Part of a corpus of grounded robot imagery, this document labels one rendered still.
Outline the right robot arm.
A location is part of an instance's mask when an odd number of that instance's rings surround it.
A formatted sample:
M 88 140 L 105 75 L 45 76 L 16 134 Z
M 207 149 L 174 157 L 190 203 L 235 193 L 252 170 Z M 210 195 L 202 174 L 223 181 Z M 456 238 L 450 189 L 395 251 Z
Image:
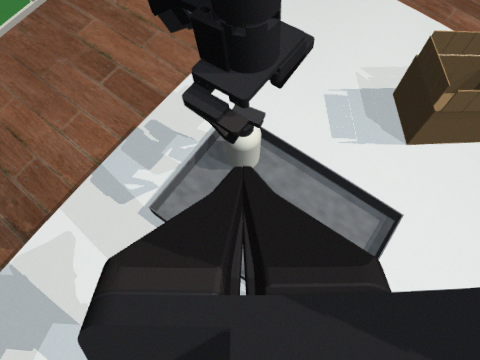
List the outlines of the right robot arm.
M 245 28 L 246 25 L 268 20 L 281 6 L 281 0 L 148 0 L 148 2 L 154 16 L 159 16 L 170 33 L 185 28 L 193 29 L 200 58 L 226 72 L 230 72 L 230 67 L 224 28 L 214 20 L 213 11 L 226 24 Z

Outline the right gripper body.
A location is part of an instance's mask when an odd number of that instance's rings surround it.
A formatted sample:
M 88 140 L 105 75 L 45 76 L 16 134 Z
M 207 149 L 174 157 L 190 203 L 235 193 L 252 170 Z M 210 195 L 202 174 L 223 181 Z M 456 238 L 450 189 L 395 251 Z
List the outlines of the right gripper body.
M 218 122 L 229 111 L 229 104 L 212 95 L 213 90 L 226 94 L 237 106 L 248 108 L 249 101 L 268 80 L 274 83 L 283 80 L 314 45 L 314 37 L 282 22 L 281 6 L 268 20 L 245 28 L 226 24 L 214 11 L 213 16 L 224 28 L 230 72 L 201 59 L 192 68 L 194 83 L 182 94 L 182 99 Z

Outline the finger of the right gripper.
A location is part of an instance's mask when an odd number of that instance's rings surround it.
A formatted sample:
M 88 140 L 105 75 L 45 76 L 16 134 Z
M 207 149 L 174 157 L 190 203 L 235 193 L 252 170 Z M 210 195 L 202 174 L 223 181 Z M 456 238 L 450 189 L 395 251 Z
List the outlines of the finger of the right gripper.
M 198 112 L 197 110 L 193 109 L 192 107 L 188 106 L 187 104 L 184 103 L 184 105 L 193 112 L 195 112 L 197 115 L 208 121 L 214 127 L 214 129 L 223 137 L 223 139 L 230 142 L 231 144 L 234 144 L 236 142 L 236 140 L 249 122 L 248 118 L 242 116 L 241 114 L 235 112 L 230 108 L 220 121 L 215 122 L 207 116 L 203 115 L 202 113 Z M 205 117 L 207 117 L 209 120 Z M 220 125 L 220 127 L 218 125 Z M 226 129 L 226 131 L 223 129 Z
M 291 69 L 291 71 L 283 78 L 283 80 L 279 83 L 274 83 L 272 81 L 271 84 L 279 89 L 281 89 L 284 84 L 287 82 L 287 80 L 291 77 L 291 75 L 294 73 L 294 71 L 298 68 L 298 66 L 302 63 L 302 61 L 304 60 L 304 58 L 310 53 L 310 51 L 313 49 L 314 45 L 309 49 L 309 51 L 307 53 L 305 53 L 305 55 L 303 56 L 302 59 L 300 59 L 298 61 L 298 63 Z

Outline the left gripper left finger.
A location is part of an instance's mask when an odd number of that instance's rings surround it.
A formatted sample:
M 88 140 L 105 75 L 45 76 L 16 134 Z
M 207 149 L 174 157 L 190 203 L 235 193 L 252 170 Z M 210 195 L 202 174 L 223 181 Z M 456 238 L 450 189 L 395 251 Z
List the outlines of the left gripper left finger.
M 112 289 L 229 295 L 230 288 L 240 295 L 242 248 L 243 167 L 237 166 L 209 195 L 109 258 L 92 298 Z

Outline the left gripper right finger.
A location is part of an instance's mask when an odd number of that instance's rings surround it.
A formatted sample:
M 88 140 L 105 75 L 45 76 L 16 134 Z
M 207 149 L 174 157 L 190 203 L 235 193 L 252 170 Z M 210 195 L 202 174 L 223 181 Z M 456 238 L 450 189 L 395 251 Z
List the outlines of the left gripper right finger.
M 246 295 L 255 295 L 255 278 L 256 295 L 391 292 L 375 256 L 280 197 L 250 166 L 243 253 Z

